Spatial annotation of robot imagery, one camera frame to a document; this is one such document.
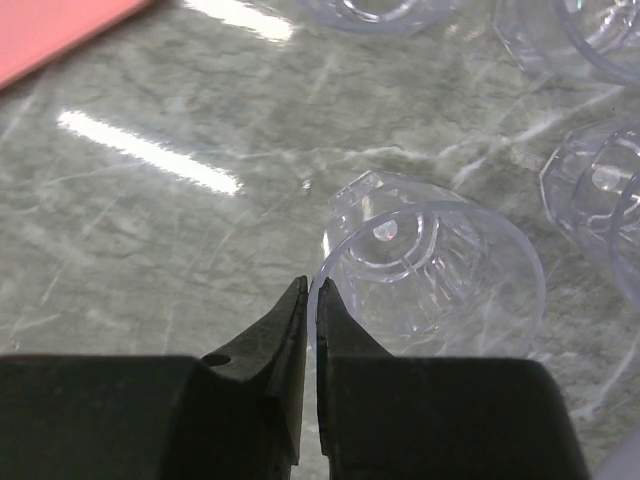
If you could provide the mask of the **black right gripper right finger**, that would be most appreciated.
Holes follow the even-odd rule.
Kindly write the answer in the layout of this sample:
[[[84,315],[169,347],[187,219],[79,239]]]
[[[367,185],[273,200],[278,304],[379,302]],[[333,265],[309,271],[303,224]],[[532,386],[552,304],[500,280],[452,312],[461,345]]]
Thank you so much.
[[[538,362],[397,357],[326,281],[317,411],[334,479],[585,479],[561,392]]]

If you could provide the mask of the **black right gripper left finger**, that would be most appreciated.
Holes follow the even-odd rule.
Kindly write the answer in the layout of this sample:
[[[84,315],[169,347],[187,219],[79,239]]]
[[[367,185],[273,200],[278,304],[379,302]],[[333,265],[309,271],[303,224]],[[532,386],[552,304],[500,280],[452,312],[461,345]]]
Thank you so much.
[[[300,457],[307,280],[203,357],[5,355],[5,479],[286,479]]]

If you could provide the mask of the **clear faceted glass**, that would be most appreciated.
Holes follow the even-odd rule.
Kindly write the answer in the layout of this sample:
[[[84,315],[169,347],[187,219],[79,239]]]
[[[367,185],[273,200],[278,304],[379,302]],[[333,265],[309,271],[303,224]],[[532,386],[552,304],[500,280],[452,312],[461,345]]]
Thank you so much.
[[[567,133],[540,175],[546,216],[639,306],[639,117]]]
[[[535,248],[510,221],[382,171],[354,179],[330,207],[309,292],[310,335],[331,280],[350,316],[392,354],[528,356],[546,284]]]
[[[412,35],[464,9],[459,0],[301,0],[315,20],[338,30],[373,35]]]
[[[526,72],[639,83],[637,1],[498,1],[493,28]]]

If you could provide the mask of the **pink plastic tray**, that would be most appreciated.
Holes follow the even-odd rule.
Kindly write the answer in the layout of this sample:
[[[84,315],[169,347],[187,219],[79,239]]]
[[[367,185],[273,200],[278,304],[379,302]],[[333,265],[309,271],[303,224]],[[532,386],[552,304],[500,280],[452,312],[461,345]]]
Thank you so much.
[[[2,0],[1,87],[151,4],[147,0]]]

